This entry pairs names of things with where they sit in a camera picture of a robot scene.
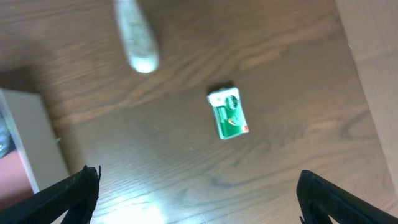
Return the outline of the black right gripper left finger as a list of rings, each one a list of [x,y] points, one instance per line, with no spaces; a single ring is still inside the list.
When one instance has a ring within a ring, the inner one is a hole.
[[[90,222],[99,198],[101,169],[81,171],[1,211],[1,223]]]

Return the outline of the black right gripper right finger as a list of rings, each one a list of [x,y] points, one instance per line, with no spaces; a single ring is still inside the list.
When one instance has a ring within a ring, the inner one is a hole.
[[[361,200],[309,170],[303,170],[296,193],[305,224],[329,223],[391,223],[397,218]]]

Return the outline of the green soap bar pack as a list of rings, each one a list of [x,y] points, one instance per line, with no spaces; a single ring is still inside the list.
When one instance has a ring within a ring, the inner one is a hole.
[[[237,87],[222,88],[208,96],[220,139],[227,140],[249,132]]]

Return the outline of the clear spray bottle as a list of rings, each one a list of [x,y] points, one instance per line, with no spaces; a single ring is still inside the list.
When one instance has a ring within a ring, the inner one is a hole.
[[[16,146],[11,136],[11,132],[6,123],[6,119],[1,114],[0,118],[0,158],[6,157],[8,154],[16,150]]]

